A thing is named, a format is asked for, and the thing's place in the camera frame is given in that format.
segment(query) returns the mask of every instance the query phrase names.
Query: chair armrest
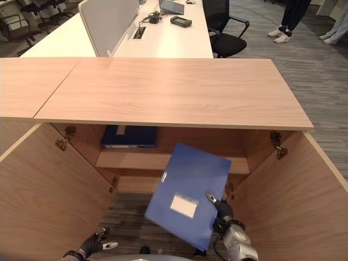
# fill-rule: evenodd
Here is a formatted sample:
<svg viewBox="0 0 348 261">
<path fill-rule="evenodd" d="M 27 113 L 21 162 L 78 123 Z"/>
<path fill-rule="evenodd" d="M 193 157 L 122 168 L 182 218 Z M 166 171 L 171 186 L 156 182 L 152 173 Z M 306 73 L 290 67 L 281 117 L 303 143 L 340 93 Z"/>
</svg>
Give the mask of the chair armrest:
<svg viewBox="0 0 348 261">
<path fill-rule="evenodd" d="M 22 27 L 22 21 L 26 20 L 28 25 L 29 25 L 29 21 L 27 19 L 21 19 L 20 15 L 9 15 L 9 16 L 3 17 L 2 19 L 4 20 L 4 19 L 7 19 L 7 18 L 15 17 L 15 16 L 18 17 L 18 21 L 12 22 L 12 23 L 6 23 L 6 24 L 9 25 L 9 24 L 13 24 L 13 23 L 18 23 L 19 22 L 21 27 Z"/>
<path fill-rule="evenodd" d="M 27 19 L 25 19 L 25 18 L 21 19 L 21 17 L 20 17 L 19 15 L 9 15 L 9 16 L 4 17 L 3 19 L 11 18 L 11 17 L 14 17 L 14 16 L 18 16 L 19 20 L 18 20 L 18 21 L 15 21 L 15 22 L 11 22 L 11 23 L 5 23 L 6 26 L 7 26 L 7 30 L 8 30 L 9 35 L 11 34 L 11 31 L 10 31 L 10 24 L 18 23 L 18 22 L 19 22 L 20 25 L 21 25 L 21 28 L 22 28 L 22 21 L 26 21 L 27 24 L 28 24 L 28 35 L 31 36 L 31 35 L 32 35 L 32 29 L 31 29 L 31 27 L 30 27 L 30 22 L 29 22 Z"/>
<path fill-rule="evenodd" d="M 248 27 L 250 26 L 250 23 L 249 23 L 249 21 L 248 20 L 245 20 L 245 19 L 243 19 L 243 18 L 239 18 L 239 17 L 236 17 L 236 16 L 230 16 L 229 17 L 229 19 L 232 19 L 232 20 L 236 20 L 236 21 L 238 21 L 238 22 L 241 22 L 241 23 L 243 23 L 243 24 L 245 24 L 245 28 L 244 28 L 244 30 L 240 33 L 240 35 L 239 35 L 239 38 L 241 38 L 241 36 L 245 33 L 245 31 L 248 29 Z"/>
</svg>

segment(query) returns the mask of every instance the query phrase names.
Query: jeans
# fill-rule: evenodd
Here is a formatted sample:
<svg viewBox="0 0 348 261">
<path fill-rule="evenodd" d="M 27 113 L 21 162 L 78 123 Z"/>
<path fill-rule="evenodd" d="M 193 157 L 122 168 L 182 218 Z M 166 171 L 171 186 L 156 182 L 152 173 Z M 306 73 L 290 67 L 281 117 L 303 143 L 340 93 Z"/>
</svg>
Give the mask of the jeans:
<svg viewBox="0 0 348 261">
<path fill-rule="evenodd" d="M 348 31 L 348 4 L 343 10 L 342 16 L 336 21 L 332 29 L 325 35 L 332 41 L 338 42 L 338 40 Z"/>
</svg>

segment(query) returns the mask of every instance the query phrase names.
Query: wooden tabletop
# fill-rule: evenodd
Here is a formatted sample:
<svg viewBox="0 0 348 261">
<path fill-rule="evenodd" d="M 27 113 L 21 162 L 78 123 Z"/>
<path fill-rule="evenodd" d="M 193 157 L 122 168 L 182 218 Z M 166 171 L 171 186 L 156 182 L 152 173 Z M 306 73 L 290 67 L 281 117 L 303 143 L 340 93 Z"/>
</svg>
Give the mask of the wooden tabletop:
<svg viewBox="0 0 348 261">
<path fill-rule="evenodd" d="M 313 128 L 269 59 L 82 58 L 40 121 Z"/>
<path fill-rule="evenodd" d="M 0 116 L 33 118 L 79 59 L 0 59 Z"/>
</svg>

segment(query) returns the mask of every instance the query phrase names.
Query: cabinet door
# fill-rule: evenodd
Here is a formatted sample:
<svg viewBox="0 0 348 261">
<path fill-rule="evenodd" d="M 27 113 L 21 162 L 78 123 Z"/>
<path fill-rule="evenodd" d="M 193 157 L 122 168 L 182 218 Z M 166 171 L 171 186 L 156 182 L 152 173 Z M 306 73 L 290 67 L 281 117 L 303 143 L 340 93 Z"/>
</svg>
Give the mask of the cabinet door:
<svg viewBox="0 0 348 261">
<path fill-rule="evenodd" d="M 0 156 L 0 253 L 57 260 L 76 250 L 115 196 L 108 182 L 48 123 L 37 124 Z"/>
<path fill-rule="evenodd" d="M 33 122 L 2 121 L 0 119 L 0 155 L 34 125 Z"/>
<path fill-rule="evenodd" d="M 261 261 L 346 260 L 348 184 L 309 133 L 295 132 L 229 199 Z"/>
</svg>

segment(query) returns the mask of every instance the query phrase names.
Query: cable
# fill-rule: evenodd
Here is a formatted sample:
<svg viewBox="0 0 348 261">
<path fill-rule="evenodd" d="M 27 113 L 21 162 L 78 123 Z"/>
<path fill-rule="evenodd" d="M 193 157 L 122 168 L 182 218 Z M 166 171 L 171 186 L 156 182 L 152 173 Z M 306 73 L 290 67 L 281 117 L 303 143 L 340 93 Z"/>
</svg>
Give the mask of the cable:
<svg viewBox="0 0 348 261">
<path fill-rule="evenodd" d="M 221 255 L 221 254 L 218 252 L 218 250 L 216 249 L 216 244 L 217 244 L 220 240 L 221 240 L 221 237 L 220 237 L 220 236 L 218 236 L 218 237 L 215 239 L 215 241 L 214 241 L 214 243 L 213 243 L 213 249 L 214 249 L 215 253 L 217 254 L 217 256 L 220 257 L 220 259 L 221 259 L 222 261 L 227 261 L 226 259 L 224 259 L 224 258 L 222 257 L 222 255 Z"/>
<path fill-rule="evenodd" d="M 141 24 L 142 23 L 158 23 L 162 20 L 163 18 L 159 15 L 159 12 L 154 11 L 152 13 L 150 13 L 148 16 L 146 16 L 145 18 L 143 18 L 141 21 L 139 21 L 139 35 L 136 36 L 136 39 L 140 39 L 142 34 L 144 32 L 142 32 L 141 30 Z"/>
</svg>

